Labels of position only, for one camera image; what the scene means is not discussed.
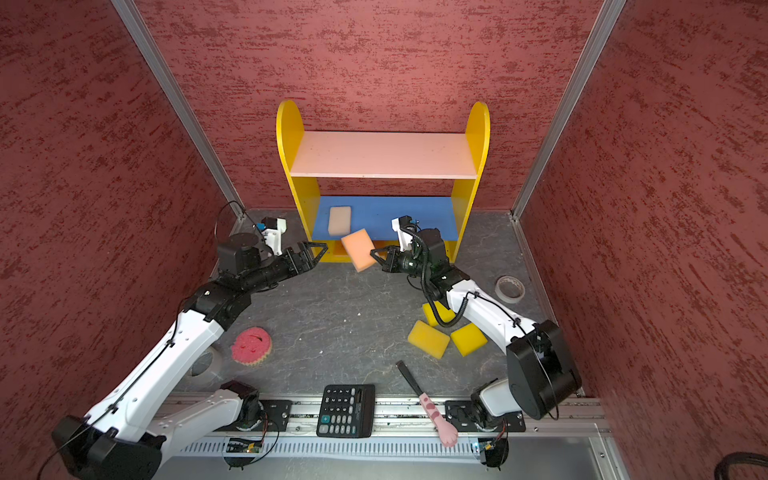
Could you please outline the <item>peach orange sponge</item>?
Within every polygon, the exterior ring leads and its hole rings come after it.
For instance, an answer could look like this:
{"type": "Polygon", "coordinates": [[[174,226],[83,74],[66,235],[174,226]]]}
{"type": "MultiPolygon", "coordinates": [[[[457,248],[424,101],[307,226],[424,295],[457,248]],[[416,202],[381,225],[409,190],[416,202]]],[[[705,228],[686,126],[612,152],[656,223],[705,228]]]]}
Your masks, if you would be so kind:
{"type": "Polygon", "coordinates": [[[341,243],[357,272],[362,272],[376,264],[375,258],[371,255],[374,243],[365,229],[342,237],[341,243]]]}

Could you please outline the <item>pale pink sponge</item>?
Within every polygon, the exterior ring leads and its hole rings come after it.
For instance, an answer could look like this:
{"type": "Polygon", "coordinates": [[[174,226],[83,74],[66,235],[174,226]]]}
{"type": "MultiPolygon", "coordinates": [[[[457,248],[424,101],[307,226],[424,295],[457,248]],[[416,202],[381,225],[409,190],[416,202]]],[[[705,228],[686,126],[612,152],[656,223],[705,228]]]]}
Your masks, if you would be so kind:
{"type": "Polygon", "coordinates": [[[329,209],[327,232],[332,237],[344,237],[351,231],[350,206],[334,206],[329,209]]]}

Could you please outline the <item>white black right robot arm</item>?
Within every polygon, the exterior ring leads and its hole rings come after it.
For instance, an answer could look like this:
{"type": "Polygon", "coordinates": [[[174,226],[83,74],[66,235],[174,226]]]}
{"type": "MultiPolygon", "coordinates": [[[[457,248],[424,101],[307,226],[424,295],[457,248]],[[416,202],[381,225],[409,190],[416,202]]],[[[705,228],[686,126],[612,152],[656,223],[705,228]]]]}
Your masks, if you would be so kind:
{"type": "Polygon", "coordinates": [[[560,327],[521,316],[483,291],[451,263],[438,229],[423,229],[409,216],[393,220],[392,229],[399,245],[371,251],[382,270],[418,280],[417,289],[438,326],[465,319],[506,356],[507,377],[476,391],[479,411],[490,418],[514,412],[534,420],[557,418],[559,404],[582,387],[560,327]]]}

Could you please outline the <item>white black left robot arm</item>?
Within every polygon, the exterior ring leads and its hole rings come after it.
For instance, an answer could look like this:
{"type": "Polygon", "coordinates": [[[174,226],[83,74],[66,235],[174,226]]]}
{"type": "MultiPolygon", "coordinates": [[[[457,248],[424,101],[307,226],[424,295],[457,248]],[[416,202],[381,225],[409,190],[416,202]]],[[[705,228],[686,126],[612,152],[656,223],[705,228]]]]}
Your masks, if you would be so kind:
{"type": "Polygon", "coordinates": [[[150,479],[162,464],[225,426],[268,428],[258,391],[229,381],[206,399],[169,417],[155,417],[195,362],[251,304],[253,294],[311,271],[328,246],[278,249],[261,233],[232,235],[218,246],[218,274],[184,299],[176,320],[137,367],[85,416],[55,427],[56,456],[78,479],[150,479]]]}

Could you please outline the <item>pink round smiley sponge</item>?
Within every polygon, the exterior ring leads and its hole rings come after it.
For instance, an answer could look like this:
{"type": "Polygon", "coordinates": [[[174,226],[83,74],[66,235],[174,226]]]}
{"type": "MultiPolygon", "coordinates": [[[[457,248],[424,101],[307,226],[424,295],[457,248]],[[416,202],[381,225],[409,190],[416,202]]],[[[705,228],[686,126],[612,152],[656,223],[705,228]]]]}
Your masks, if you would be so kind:
{"type": "Polygon", "coordinates": [[[231,348],[232,359],[246,366],[257,365],[271,353],[272,345],[272,338],[264,328],[249,328],[236,338],[231,348]]]}

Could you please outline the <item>white tape roll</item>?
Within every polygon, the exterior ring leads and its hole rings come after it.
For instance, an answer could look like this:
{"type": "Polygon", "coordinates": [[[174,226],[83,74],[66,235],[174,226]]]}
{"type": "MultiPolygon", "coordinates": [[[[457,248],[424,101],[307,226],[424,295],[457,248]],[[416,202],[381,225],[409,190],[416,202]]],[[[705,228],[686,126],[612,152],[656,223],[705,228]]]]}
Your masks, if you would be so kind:
{"type": "Polygon", "coordinates": [[[499,300],[506,304],[517,304],[525,296],[525,285],[516,277],[500,276],[494,285],[494,291],[499,300]]]}

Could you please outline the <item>grey tape roll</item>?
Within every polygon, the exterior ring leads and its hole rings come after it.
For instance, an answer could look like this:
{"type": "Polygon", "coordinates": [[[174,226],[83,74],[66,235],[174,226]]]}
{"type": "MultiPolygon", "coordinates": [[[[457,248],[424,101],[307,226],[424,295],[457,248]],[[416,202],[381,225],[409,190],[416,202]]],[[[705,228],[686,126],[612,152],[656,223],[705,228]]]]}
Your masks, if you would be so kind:
{"type": "Polygon", "coordinates": [[[188,370],[188,376],[193,380],[212,381],[219,376],[222,368],[222,356],[214,347],[208,347],[188,370]]]}

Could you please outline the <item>black calculator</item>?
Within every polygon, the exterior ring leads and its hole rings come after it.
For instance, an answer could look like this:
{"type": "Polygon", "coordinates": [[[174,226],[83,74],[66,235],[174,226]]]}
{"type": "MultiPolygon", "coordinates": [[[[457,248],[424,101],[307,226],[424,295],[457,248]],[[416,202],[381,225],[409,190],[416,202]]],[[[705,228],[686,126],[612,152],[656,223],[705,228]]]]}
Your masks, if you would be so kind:
{"type": "Polygon", "coordinates": [[[331,384],[324,388],[316,435],[362,439],[372,435],[376,390],[373,384],[331,384]]]}

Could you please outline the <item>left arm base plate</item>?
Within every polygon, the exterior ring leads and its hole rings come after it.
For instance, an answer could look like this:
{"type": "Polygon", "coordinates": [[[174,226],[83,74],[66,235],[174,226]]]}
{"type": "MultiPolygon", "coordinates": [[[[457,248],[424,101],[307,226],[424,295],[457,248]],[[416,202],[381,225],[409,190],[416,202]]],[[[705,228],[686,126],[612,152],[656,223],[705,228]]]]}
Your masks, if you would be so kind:
{"type": "Polygon", "coordinates": [[[241,432],[283,432],[287,428],[293,402],[290,400],[248,399],[229,429],[241,432]]]}

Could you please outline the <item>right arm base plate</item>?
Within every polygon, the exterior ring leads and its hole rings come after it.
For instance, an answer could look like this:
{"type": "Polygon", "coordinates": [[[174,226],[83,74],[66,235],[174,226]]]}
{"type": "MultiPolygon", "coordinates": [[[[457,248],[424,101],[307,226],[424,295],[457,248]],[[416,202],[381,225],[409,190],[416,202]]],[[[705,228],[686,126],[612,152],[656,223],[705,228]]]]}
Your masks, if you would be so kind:
{"type": "Polygon", "coordinates": [[[523,433],[526,424],[520,411],[510,412],[503,416],[493,416],[479,402],[471,400],[448,400],[444,404],[445,418],[460,433],[523,433]]]}

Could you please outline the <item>pink handled black brush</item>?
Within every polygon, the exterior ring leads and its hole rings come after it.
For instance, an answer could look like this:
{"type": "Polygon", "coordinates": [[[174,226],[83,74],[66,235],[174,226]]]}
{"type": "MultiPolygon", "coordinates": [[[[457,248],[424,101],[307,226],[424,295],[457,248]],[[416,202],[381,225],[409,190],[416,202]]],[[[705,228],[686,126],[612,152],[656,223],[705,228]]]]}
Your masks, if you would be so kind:
{"type": "Polygon", "coordinates": [[[441,444],[445,448],[455,447],[459,438],[458,430],[456,427],[450,424],[443,417],[438,408],[435,406],[435,403],[419,386],[412,373],[402,360],[396,362],[396,367],[405,381],[417,395],[420,405],[436,428],[441,444]]]}

